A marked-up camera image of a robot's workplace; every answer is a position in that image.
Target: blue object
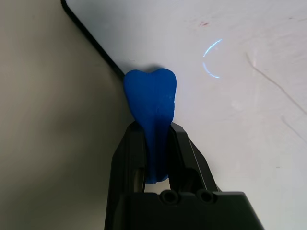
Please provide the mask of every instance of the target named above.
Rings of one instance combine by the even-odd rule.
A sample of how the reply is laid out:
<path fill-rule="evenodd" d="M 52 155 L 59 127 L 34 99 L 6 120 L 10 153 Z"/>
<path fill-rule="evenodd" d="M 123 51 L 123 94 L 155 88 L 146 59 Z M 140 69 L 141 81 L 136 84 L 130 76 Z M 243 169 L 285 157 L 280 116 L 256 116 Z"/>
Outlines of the blue object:
<path fill-rule="evenodd" d="M 152 73 L 132 70 L 124 78 L 131 113 L 145 132 L 148 184 L 167 178 L 165 148 L 174 118 L 176 84 L 174 73 L 168 69 Z"/>

